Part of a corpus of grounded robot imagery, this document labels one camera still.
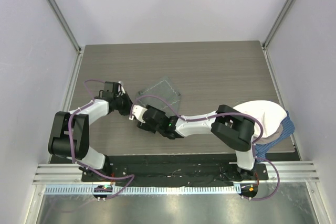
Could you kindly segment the grey napkin white stitching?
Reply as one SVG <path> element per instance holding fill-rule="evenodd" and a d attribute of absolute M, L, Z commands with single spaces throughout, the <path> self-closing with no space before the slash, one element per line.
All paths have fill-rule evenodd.
<path fill-rule="evenodd" d="M 155 83 L 145 87 L 136 93 L 136 99 L 140 98 L 137 102 L 138 105 L 146 107 L 147 105 L 153 106 L 161 111 L 164 111 L 167 116 L 174 116 L 175 113 L 163 101 L 154 97 L 145 97 L 146 95 L 156 96 L 167 102 L 175 112 L 178 112 L 182 95 L 179 89 L 174 85 L 171 79 L 167 76 L 157 80 Z"/>

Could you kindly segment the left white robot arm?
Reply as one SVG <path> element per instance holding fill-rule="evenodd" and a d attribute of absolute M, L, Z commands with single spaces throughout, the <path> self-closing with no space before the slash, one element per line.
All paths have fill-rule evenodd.
<path fill-rule="evenodd" d="M 98 180 L 105 182 L 112 174 L 109 158 L 90 146 L 89 127 L 98 119 L 118 111 L 121 116 L 130 114 L 132 101 L 123 83 L 104 82 L 104 87 L 91 101 L 72 111 L 55 114 L 51 128 L 48 151 L 80 164 L 85 169 L 94 169 Z"/>

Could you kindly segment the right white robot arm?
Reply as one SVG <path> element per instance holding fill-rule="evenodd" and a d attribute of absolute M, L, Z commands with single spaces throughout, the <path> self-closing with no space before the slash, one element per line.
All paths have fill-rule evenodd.
<path fill-rule="evenodd" d="M 212 134 L 235 151 L 239 177 L 250 179 L 256 173 L 252 141 L 257 120 L 227 105 L 220 105 L 216 111 L 196 116 L 167 116 L 153 106 L 134 105 L 130 119 L 136 119 L 139 128 L 158 132 L 171 140 Z"/>

